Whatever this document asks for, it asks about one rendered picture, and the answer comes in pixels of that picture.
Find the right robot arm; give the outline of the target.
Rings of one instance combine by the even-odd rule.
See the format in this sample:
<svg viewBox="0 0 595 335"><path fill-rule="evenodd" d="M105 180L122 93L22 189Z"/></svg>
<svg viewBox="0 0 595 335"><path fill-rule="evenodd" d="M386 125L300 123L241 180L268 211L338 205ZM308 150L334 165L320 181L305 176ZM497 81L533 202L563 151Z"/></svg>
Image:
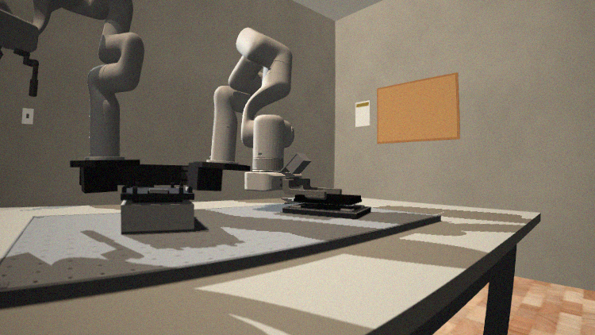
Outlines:
<svg viewBox="0 0 595 335"><path fill-rule="evenodd" d="M130 33L132 0L33 0L33 24L39 35L51 13L66 9L98 20L105 20L98 56L105 63L87 76L90 94L90 157L85 160L124 160L120 156L120 106L115 93L134 90L144 60L144 43ZM118 61L119 60L119 61Z"/></svg>

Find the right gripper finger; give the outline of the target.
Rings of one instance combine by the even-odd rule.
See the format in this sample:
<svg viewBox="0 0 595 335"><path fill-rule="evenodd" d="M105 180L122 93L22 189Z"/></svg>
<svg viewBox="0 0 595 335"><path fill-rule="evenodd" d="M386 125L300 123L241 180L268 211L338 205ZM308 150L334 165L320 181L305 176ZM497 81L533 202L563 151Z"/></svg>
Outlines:
<svg viewBox="0 0 595 335"><path fill-rule="evenodd" d="M29 58L30 52L23 51L19 48L15 48L13 53L17 54L19 56L23 56L24 57L23 64L33 67L33 75L32 75L32 78L30 79L30 84L29 84L29 96L36 97L37 96L37 87L38 87L38 80L37 80L38 67L39 67L38 60L31 60Z"/></svg>

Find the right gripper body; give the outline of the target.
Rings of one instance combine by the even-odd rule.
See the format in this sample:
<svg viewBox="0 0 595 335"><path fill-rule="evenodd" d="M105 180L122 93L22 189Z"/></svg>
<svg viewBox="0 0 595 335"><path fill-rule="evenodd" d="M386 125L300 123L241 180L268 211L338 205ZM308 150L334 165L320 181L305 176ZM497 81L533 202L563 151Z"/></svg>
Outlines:
<svg viewBox="0 0 595 335"><path fill-rule="evenodd" d="M38 36L37 26L0 8L0 46L34 52Z"/></svg>

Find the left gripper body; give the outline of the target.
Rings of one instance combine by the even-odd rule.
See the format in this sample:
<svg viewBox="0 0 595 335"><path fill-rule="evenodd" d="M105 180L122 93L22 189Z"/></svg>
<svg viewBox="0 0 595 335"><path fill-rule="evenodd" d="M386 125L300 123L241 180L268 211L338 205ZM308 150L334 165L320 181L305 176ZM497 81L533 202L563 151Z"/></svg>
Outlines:
<svg viewBox="0 0 595 335"><path fill-rule="evenodd" d="M252 170L245 172L245 190L247 191L277 191L282 190L280 180L282 177L299 177L301 174L291 174L289 172L274 172L277 170Z"/></svg>

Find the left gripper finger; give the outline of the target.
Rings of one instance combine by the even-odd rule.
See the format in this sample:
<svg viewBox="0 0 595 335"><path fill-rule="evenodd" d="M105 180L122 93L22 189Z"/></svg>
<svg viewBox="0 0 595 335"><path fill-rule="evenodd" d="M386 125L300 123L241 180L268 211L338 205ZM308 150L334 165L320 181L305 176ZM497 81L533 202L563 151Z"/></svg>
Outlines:
<svg viewBox="0 0 595 335"><path fill-rule="evenodd" d="M299 177L291 177L291 179L294 180L293 187L299 187L302 185L304 190L327 191L327 194L342 194L342 189L339 188L311 187L310 179L300 179Z"/></svg>
<svg viewBox="0 0 595 335"><path fill-rule="evenodd" d="M296 190L291 188L294 186L294 180L291 177L282 177L280 180L282 181L280 187L282 187L283 192L286 194L304 194L307 199L327 199L327 191Z"/></svg>

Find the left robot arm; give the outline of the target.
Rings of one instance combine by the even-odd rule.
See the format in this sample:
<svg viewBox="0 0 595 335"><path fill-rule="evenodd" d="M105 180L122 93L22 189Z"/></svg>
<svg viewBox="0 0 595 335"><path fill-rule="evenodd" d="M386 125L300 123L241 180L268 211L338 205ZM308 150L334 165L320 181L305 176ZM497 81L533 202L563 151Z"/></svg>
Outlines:
<svg viewBox="0 0 595 335"><path fill-rule="evenodd" d="M311 162L304 153L296 152L283 167L284 148L294 141L292 125L277 115L260 115L254 120L260 109L290 93L291 51L251 28L240 32L236 48L242 57L229 76L229 87L218 87L214 93L213 142L211 160L207 162L238 164L235 162L238 125L235 112L238 112L243 114L241 140L253 148L253 170L301 174ZM263 73L259 72L262 68Z"/></svg>

